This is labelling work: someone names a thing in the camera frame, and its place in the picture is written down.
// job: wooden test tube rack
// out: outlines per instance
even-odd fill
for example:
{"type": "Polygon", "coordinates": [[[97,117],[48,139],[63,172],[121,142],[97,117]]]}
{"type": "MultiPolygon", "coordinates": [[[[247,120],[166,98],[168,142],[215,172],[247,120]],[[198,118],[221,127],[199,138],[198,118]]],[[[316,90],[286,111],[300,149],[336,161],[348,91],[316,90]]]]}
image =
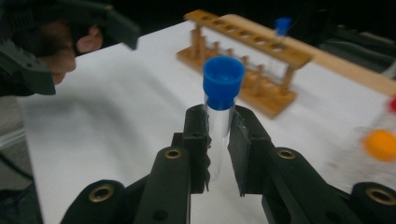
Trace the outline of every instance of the wooden test tube rack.
{"type": "MultiPolygon", "coordinates": [[[[248,66],[248,56],[242,57],[241,61],[246,67],[246,73],[239,93],[240,99],[256,107],[271,119],[275,118],[295,99],[296,92],[290,90],[292,77],[297,69],[311,61],[311,55],[278,43],[272,36],[259,35],[202,10],[190,12],[184,18],[194,21],[195,29],[191,31],[191,46],[177,53],[177,57],[182,62],[202,73],[202,67],[206,60],[220,55],[219,42],[213,43],[212,47],[205,44],[202,27],[207,27],[247,44],[287,65],[282,83],[275,83],[268,76],[263,75],[263,64],[258,65],[257,69],[251,69],[251,66],[248,66]]],[[[233,56],[233,49],[227,49],[226,55],[233,56]]]]}

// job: brass insert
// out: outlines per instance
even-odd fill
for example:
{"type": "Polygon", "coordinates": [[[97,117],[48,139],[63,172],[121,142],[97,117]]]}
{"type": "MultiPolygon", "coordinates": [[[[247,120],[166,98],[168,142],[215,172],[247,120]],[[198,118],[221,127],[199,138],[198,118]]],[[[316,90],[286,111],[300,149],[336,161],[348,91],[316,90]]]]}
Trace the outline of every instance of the brass insert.
{"type": "Polygon", "coordinates": [[[286,160],[293,160],[293,159],[296,158],[296,155],[292,151],[286,150],[286,149],[279,150],[277,152],[277,155],[280,158],[283,158],[283,159],[286,159],[286,160]]]}
{"type": "Polygon", "coordinates": [[[383,189],[368,188],[366,190],[366,194],[377,203],[382,203],[389,206],[396,205],[395,196],[383,189]]]}
{"type": "Polygon", "coordinates": [[[165,157],[172,160],[181,157],[181,151],[179,149],[168,149],[165,151],[165,157]]]}
{"type": "Polygon", "coordinates": [[[91,191],[90,201],[93,203],[101,203],[109,199],[113,194],[114,194],[114,187],[109,184],[104,184],[91,191]]]}

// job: orange object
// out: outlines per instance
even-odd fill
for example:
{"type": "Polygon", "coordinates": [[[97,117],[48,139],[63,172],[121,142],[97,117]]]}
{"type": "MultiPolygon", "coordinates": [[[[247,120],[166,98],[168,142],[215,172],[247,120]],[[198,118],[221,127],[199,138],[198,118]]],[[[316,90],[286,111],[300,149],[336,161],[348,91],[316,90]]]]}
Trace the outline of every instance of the orange object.
{"type": "Polygon", "coordinates": [[[364,148],[379,161],[396,161],[396,136],[386,130],[374,130],[363,139],[364,148]]]}

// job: blue cap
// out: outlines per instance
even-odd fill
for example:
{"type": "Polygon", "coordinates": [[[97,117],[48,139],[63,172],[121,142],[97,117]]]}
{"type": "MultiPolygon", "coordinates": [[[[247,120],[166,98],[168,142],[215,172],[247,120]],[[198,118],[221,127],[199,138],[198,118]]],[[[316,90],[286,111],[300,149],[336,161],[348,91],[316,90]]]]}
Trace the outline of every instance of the blue cap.
{"type": "Polygon", "coordinates": [[[233,106],[233,99],[241,90],[245,67],[228,56],[213,57],[204,64],[204,91],[207,105],[215,110],[233,106]]]}
{"type": "Polygon", "coordinates": [[[276,35],[287,35],[291,25],[291,18],[282,17],[275,21],[276,35]]]}

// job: black cable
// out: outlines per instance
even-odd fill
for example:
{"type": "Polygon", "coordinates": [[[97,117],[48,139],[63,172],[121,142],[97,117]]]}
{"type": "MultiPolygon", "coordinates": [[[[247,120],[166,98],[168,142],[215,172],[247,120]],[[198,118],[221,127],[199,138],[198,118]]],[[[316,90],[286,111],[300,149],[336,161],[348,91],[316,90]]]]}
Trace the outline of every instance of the black cable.
{"type": "Polygon", "coordinates": [[[19,168],[17,165],[15,165],[2,152],[0,152],[0,161],[2,161],[7,167],[9,167],[11,170],[15,171],[19,175],[25,177],[28,180],[32,180],[33,181],[33,177],[31,175],[29,175],[28,173],[24,172],[21,168],[19,168]]]}

